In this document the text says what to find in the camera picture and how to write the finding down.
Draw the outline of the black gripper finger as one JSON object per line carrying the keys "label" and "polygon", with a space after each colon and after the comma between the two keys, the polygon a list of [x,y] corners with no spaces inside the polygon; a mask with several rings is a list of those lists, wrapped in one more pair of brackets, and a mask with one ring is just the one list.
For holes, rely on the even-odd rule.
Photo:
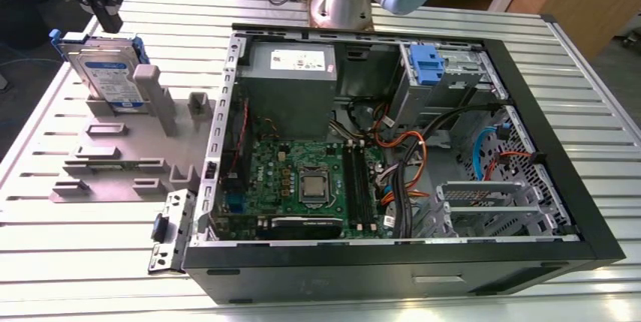
{"label": "black gripper finger", "polygon": [[119,32],[123,20],[119,16],[119,6],[113,0],[75,0],[81,9],[93,14],[104,32]]}

